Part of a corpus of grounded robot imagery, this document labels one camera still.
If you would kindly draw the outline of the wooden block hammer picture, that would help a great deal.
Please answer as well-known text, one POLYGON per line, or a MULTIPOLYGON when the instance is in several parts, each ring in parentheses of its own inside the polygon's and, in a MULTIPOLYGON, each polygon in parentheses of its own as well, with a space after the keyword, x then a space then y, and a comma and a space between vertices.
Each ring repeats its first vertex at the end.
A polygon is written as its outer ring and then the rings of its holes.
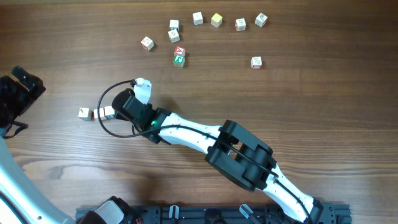
POLYGON ((78 117, 82 120, 91 120, 93 112, 89 108, 80 108, 78 117))

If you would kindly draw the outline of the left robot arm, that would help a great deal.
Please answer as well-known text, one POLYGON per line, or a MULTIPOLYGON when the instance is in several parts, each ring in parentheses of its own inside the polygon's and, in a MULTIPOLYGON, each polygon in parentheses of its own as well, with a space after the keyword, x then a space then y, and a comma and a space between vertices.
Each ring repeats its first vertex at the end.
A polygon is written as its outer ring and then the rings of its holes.
POLYGON ((46 90, 43 81, 17 65, 1 77, 1 223, 135 223, 139 216, 121 198, 111 197, 78 220, 52 204, 26 176, 6 140, 29 127, 16 121, 46 90))

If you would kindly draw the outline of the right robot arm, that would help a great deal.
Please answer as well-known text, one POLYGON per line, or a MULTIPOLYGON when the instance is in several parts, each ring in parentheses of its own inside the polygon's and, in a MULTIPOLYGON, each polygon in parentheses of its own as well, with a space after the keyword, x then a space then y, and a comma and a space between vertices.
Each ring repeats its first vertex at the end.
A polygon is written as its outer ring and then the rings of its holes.
POLYGON ((132 89, 120 92, 112 107, 148 140, 187 146, 203 153, 207 163, 227 179, 250 192, 263 191, 291 219, 301 223, 319 221, 321 203, 291 183, 273 158, 273 150, 238 123, 195 123, 168 110, 153 109, 139 101, 132 89))

